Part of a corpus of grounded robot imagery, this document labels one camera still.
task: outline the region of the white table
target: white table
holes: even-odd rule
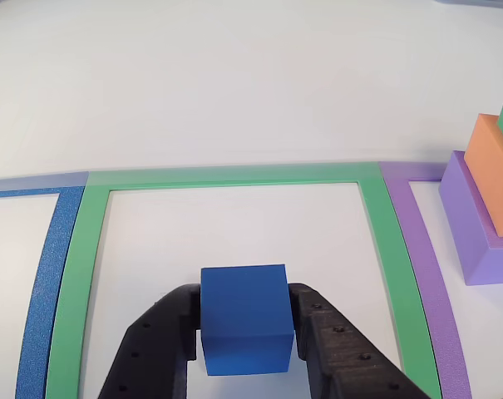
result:
[[[476,114],[498,113],[502,102],[500,9],[430,0],[0,3],[0,177],[167,165],[447,160],[451,150],[466,147]],[[500,399],[503,288],[461,284],[435,186],[419,185],[474,398]],[[198,281],[204,266],[286,263],[291,281],[333,298],[398,362],[357,195],[351,185],[115,195],[96,269],[91,312],[98,316],[87,329],[83,397],[98,392],[120,328],[178,283]],[[352,211],[343,214],[342,207]],[[34,277],[28,271],[37,265],[52,209],[48,197],[0,199],[0,228],[16,214],[10,229],[27,231],[0,234],[0,248],[27,248],[19,260],[0,251],[0,284],[7,284],[0,291],[12,283],[29,287],[3,299],[16,306],[9,322],[18,329]],[[191,213],[203,220],[203,230],[193,229]],[[184,246],[178,238],[187,234]],[[360,269],[350,267],[353,262]],[[177,274],[161,264],[189,266]],[[327,277],[313,279],[309,265],[323,266]],[[22,266],[23,275],[10,279]],[[341,295],[355,295],[360,276],[353,270],[372,270],[375,289],[349,308]],[[145,295],[127,301],[116,291],[125,283],[131,294]],[[345,284],[340,293],[338,283]],[[120,307],[111,302],[118,299]],[[484,323],[497,326],[493,342],[477,327]],[[21,331],[1,342],[11,360],[0,356],[0,392],[14,389]],[[286,376],[228,382],[206,378],[197,362],[190,397],[200,397],[199,387],[213,397],[252,395],[258,385],[264,398],[291,389],[286,397],[306,399],[304,365],[295,360]]]

